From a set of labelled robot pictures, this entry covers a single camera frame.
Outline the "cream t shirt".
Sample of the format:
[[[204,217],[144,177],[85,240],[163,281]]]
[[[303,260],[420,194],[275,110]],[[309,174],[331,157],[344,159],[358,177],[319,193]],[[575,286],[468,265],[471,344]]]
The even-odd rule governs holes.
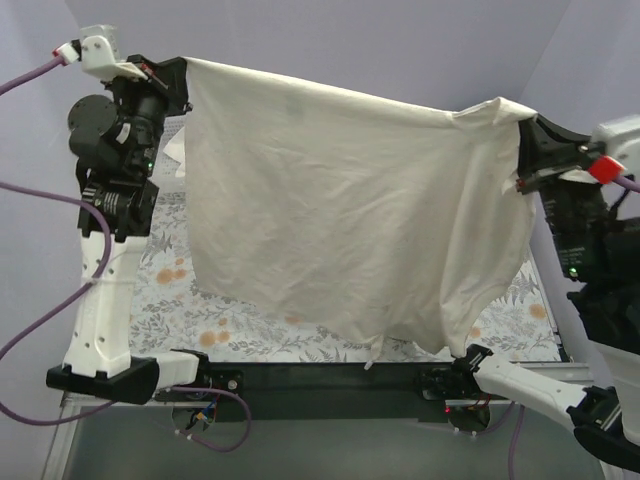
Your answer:
[[[199,286],[320,325],[456,357],[518,273],[534,226],[518,122],[191,58],[185,122]]]

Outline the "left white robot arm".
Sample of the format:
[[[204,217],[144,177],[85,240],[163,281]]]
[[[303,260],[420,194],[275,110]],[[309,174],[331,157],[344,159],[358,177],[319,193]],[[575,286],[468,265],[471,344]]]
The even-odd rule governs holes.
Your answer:
[[[200,367],[201,354],[135,357],[129,348],[135,281],[159,194],[151,175],[164,124],[192,108],[185,59],[129,59],[141,78],[118,73],[104,83],[110,97],[83,97],[68,114],[81,199],[93,209],[78,217],[89,290],[80,298],[70,346],[62,363],[48,370],[46,384],[137,405],[178,386],[200,400],[213,386],[211,373]]]

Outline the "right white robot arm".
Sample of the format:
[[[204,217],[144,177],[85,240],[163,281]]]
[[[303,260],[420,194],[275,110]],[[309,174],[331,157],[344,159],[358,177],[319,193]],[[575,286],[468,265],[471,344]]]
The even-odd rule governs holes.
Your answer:
[[[532,409],[570,430],[597,459],[639,469],[639,220],[621,219],[602,188],[639,190],[639,118],[598,125],[589,136],[544,117],[519,124],[517,189],[539,194],[565,278],[581,283],[568,300],[613,384],[567,384],[472,345],[452,364],[454,389]]]

